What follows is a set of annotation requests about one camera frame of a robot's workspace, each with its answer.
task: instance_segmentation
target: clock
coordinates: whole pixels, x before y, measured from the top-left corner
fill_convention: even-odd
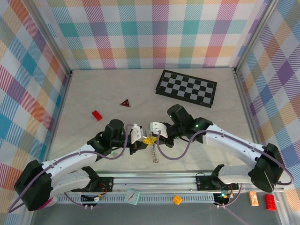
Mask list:
[[[140,198],[140,192],[133,190],[133,189],[127,189],[124,202],[136,205]]]

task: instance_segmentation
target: metal spring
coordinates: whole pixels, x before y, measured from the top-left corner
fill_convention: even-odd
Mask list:
[[[156,154],[156,147],[155,147],[155,143],[151,144],[151,153],[152,153],[152,159],[154,163],[158,163],[158,156]]]

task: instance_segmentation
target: red lego block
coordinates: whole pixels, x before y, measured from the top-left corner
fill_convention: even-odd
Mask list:
[[[93,116],[96,118],[96,120],[101,120],[102,119],[102,116],[100,115],[100,113],[98,113],[97,110],[93,111],[92,112]]]
[[[274,195],[265,195],[267,210],[276,210]]]

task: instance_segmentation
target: plaid backdrop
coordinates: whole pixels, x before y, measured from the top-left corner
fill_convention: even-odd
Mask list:
[[[0,3],[0,225],[14,225],[13,185],[45,154],[67,76],[21,0]]]
[[[35,0],[73,69],[232,67],[269,0]]]
[[[281,149],[295,178],[287,196],[300,211],[299,0],[280,1],[241,72],[260,139]]]

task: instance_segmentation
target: plaid wall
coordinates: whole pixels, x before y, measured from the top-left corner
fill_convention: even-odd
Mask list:
[[[241,72],[260,139],[281,149],[295,178],[287,196],[300,211],[299,0],[280,1]]]
[[[0,3],[0,225],[14,225],[13,185],[45,154],[67,76],[21,0]]]
[[[232,67],[268,1],[35,3],[71,68],[116,69]]]

